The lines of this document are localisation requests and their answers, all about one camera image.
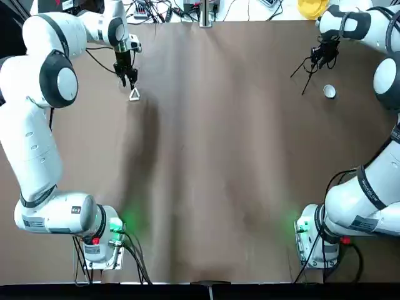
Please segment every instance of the black cable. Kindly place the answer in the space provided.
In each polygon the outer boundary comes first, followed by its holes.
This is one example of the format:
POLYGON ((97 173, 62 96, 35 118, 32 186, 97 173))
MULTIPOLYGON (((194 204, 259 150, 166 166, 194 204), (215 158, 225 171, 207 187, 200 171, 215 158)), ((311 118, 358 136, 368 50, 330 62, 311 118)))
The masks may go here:
POLYGON ((388 9, 386 7, 382 7, 382 6, 374 6, 374 7, 367 9, 367 11, 379 11, 381 14, 383 14, 386 17, 387 20, 389 20, 389 26, 386 29, 386 35, 385 35, 385 48, 386 48, 387 52, 392 53, 393 51, 392 51, 392 47, 391 47, 391 38, 392 38, 393 27, 395 27, 397 29, 397 31, 400 32, 400 27, 397 24, 397 20, 394 19, 395 13, 392 12, 390 9, 388 9))
MULTIPOLYGON (((354 172, 354 171, 356 171, 356 170, 357 170, 357 169, 354 169, 354 168, 353 168, 353 169, 349 169, 349 170, 344 170, 344 171, 337 172, 337 173, 331 178, 331 180, 329 180, 329 182, 328 182, 328 184, 327 184, 327 186, 326 186, 325 197, 324 197, 324 199, 326 198, 326 195, 327 195, 328 192, 329 192, 329 188, 331 187, 332 182, 333 182, 339 175, 347 174, 347 173, 352 173, 352 172, 354 172)), ((307 257, 307 261, 306 261, 306 263, 303 265, 303 267, 301 268, 299 274, 297 275, 297 278, 294 280, 293 283, 296 283, 296 282, 299 280, 301 274, 304 272, 304 270, 305 270, 305 268, 306 268, 306 266, 307 266, 307 264, 308 264, 308 262, 309 262, 309 260, 310 260, 310 258, 311 258, 311 255, 313 254, 313 251, 314 251, 315 245, 317 244, 318 238, 319 238, 320 236, 322 236, 323 229, 324 229, 324 226, 325 226, 325 223, 323 222, 323 220, 324 220, 324 216, 323 216, 323 219, 322 219, 321 228, 319 229, 318 235, 317 235, 317 237, 315 238, 314 244, 313 244, 312 247, 311 247, 310 254, 309 254, 308 257, 307 257)))
POLYGON ((113 50, 111 47, 107 47, 107 46, 102 46, 102 47, 97 47, 97 48, 86 48, 87 50, 100 50, 100 49, 111 49, 113 50))
POLYGON ((27 15, 28 17, 30 17, 30 16, 31 16, 31 12, 28 11, 28 10, 26 9, 26 7, 23 6, 22 3, 21 3, 19 0, 15 0, 15 1, 22 7, 22 10, 26 13, 26 15, 27 15))
POLYGON ((313 251, 314 251, 315 245, 317 244, 317 241, 318 241, 318 239, 319 239, 319 237, 320 237, 322 231, 323 231, 323 227, 321 226, 321 228, 320 228, 319 231, 318 231, 318 235, 317 235, 317 237, 315 238, 314 244, 312 244, 312 247, 311 247, 311 250, 310 250, 310 254, 309 254, 309 256, 307 257, 306 262, 305 262, 304 265, 302 266, 302 268, 301 268, 299 274, 297 275, 297 277, 296 277, 296 279, 293 281, 293 283, 297 283, 297 281, 300 279, 301 274, 304 272, 306 266, 308 265, 308 262, 309 262, 309 260, 310 260, 310 258, 311 258, 311 254, 312 254, 313 251))
POLYGON ((134 258, 134 260, 135 260, 135 262, 136 262, 136 266, 137 266, 137 268, 139 269, 139 279, 140 279, 140 276, 141 276, 141 274, 140 273, 142 273, 142 275, 144 276, 144 278, 145 278, 145 280, 146 280, 146 282, 148 283, 148 284, 152 284, 152 282, 150 281, 150 279, 148 278, 148 276, 146 276, 146 274, 144 273, 144 270, 143 270, 143 268, 142 268, 142 266, 141 266, 141 264, 140 264, 140 262, 139 262, 139 259, 138 259, 138 257, 136 256, 136 253, 130 248, 130 247, 127 247, 126 245, 122 245, 129 253, 130 253, 130 255, 134 258))
POLYGON ((135 63, 135 58, 136 58, 136 51, 133 51, 133 60, 132 60, 132 67, 135 63))
POLYGON ((89 269, 88 269, 88 265, 86 264, 85 253, 83 252, 83 249, 82 249, 82 247, 81 247, 81 243, 79 242, 79 239, 78 239, 77 237, 75 237, 75 239, 76 239, 76 243, 77 243, 77 245, 78 245, 79 251, 80 251, 80 253, 82 254, 83 266, 85 267, 87 276, 88 276, 88 278, 89 278, 89 282, 90 282, 90 283, 93 283, 93 277, 91 278, 90 275, 89 275, 89 269))
POLYGON ((31 16, 31 13, 18 0, 11 0, 10 2, 24 20, 31 16))
POLYGON ((247 21, 250 21, 250 0, 247 2, 247 21))
POLYGON ((54 107, 50 108, 50 118, 49 118, 49 127, 50 130, 53 131, 53 114, 54 114, 54 107))
POLYGON ((280 15, 280 14, 283 13, 282 2, 283 2, 283 0, 279 0, 279 5, 277 6, 275 12, 272 14, 271 17, 269 17, 268 19, 266 19, 266 21, 270 21, 270 20, 272 20, 273 18, 275 18, 276 16, 278 16, 278 15, 280 15))
MULTIPOLYGON (((124 234, 128 237, 129 241, 131 242, 131 245, 132 245, 132 247, 134 248, 134 253, 135 253, 135 252, 138 252, 138 251, 136 251, 136 248, 134 247, 134 244, 133 244, 133 242, 132 242, 131 237, 130 237, 127 233, 124 233, 124 234)), ((141 272, 141 269, 140 269, 138 263, 136 263, 136 267, 137 267, 137 275, 139 276, 140 284, 143 284, 144 276, 143 276, 143 274, 142 274, 142 272, 141 272)))
POLYGON ((75 282, 75 285, 76 285, 76 286, 79 286, 79 287, 81 287, 81 286, 87 286, 87 285, 89 285, 89 284, 92 284, 92 283, 93 283, 93 280, 90 278, 89 271, 88 271, 88 266, 86 265, 86 261, 85 261, 85 258, 84 258, 84 253, 83 253, 83 251, 82 251, 82 249, 81 249, 81 245, 80 245, 80 243, 79 243, 77 237, 73 236, 73 237, 72 237, 72 241, 74 242, 74 247, 75 247, 75 251, 76 251, 76 254, 77 254, 74 282, 75 282), (80 251, 82 251, 82 253, 83 253, 83 263, 82 263, 82 261, 81 261, 81 253, 80 253, 80 251), (78 278, 78 263, 81 265, 82 273, 83 273, 83 274, 85 275, 85 277, 87 277, 87 279, 89 280, 89 282, 86 283, 86 284, 78 284, 78 283, 77 283, 77 278, 78 278))
POLYGON ((139 259, 140 259, 140 262, 141 262, 143 273, 149 279, 149 273, 148 273, 146 264, 144 263, 143 249, 142 249, 142 246, 141 246, 141 244, 139 242, 138 237, 135 234, 133 234, 133 236, 134 236, 134 238, 135 238, 135 240, 137 242, 137 245, 139 246, 139 249, 135 246, 135 244, 133 243, 133 241, 132 241, 131 237, 129 236, 129 234, 127 234, 126 232, 124 234, 128 237, 129 241, 131 242, 131 245, 132 245, 132 247, 134 249, 134 252, 139 253, 139 259))
POLYGON ((352 283, 358 283, 361 278, 361 275, 363 274, 363 271, 364 271, 363 254, 361 253, 361 250, 357 247, 357 245, 351 243, 351 244, 348 244, 348 246, 352 247, 358 255, 358 270, 356 273, 356 277, 352 280, 352 283))
POLYGON ((229 5, 229 7, 228 7, 228 9, 227 9, 227 12, 226 12, 226 15, 225 15, 224 19, 222 20, 223 22, 225 21, 226 17, 228 16, 229 10, 231 9, 231 6, 232 6, 233 2, 235 2, 235 1, 236 1, 236 0, 233 0, 233 1, 231 2, 231 4, 229 5))
POLYGON ((100 66, 102 66, 103 69, 109 71, 110 73, 117 74, 117 73, 115 73, 114 71, 112 71, 112 70, 108 69, 107 67, 105 67, 105 66, 104 66, 101 62, 99 62, 87 49, 86 49, 86 52, 94 59, 94 61, 96 61, 100 66))

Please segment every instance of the small white object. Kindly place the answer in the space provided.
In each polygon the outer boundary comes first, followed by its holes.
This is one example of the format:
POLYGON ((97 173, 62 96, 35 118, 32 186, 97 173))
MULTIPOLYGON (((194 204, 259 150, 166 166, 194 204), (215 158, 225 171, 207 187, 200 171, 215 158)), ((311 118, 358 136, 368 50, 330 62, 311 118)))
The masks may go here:
POLYGON ((392 86, 397 73, 393 58, 386 58, 379 64, 374 75, 374 90, 377 94, 384 94, 392 86))
POLYGON ((336 96, 336 90, 334 88, 334 86, 327 84, 324 86, 324 95, 329 98, 332 99, 336 96))
POLYGON ((62 10, 65 11, 74 6, 74 0, 68 0, 62 3, 62 10))
POLYGON ((78 79, 75 73, 64 67, 60 70, 57 77, 57 86, 60 95, 67 101, 75 99, 78 93, 78 79))
POLYGON ((129 94, 129 101, 139 101, 139 100, 140 100, 140 94, 138 89, 135 87, 129 94))

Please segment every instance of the black label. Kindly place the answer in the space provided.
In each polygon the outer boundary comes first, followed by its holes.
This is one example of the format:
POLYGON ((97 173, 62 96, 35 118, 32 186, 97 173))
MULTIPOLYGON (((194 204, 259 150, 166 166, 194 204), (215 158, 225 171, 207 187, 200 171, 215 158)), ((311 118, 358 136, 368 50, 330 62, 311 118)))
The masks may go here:
POLYGON ((400 144, 400 129, 399 129, 399 125, 396 125, 396 127, 393 128, 390 136, 391 136, 393 141, 395 141, 398 144, 400 144))
POLYGON ((357 179, 360 185, 360 188, 364 192, 365 196, 370 200, 370 202, 376 207, 378 210, 382 210, 386 208, 386 205, 380 200, 378 195, 375 193, 374 189, 370 185, 367 176, 365 174, 364 166, 360 166, 357 170, 357 179))
POLYGON ((80 214, 81 213, 81 207, 80 206, 73 206, 71 208, 71 214, 80 214))

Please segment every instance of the green led light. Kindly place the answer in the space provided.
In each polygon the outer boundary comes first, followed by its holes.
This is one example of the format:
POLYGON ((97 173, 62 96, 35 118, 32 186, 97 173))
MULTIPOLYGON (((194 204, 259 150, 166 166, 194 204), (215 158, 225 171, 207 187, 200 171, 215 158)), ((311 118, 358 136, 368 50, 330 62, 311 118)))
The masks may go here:
POLYGON ((118 217, 110 218, 110 231, 114 233, 124 232, 124 223, 118 217))

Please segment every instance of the metal bracket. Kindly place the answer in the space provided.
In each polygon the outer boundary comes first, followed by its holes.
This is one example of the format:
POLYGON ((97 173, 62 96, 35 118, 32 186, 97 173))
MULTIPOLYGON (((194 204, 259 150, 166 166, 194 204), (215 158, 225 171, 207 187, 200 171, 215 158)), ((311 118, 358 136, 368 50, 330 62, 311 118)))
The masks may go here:
POLYGON ((88 269, 93 270, 121 270, 123 265, 124 251, 122 247, 115 247, 112 257, 107 262, 92 262, 86 260, 88 269))

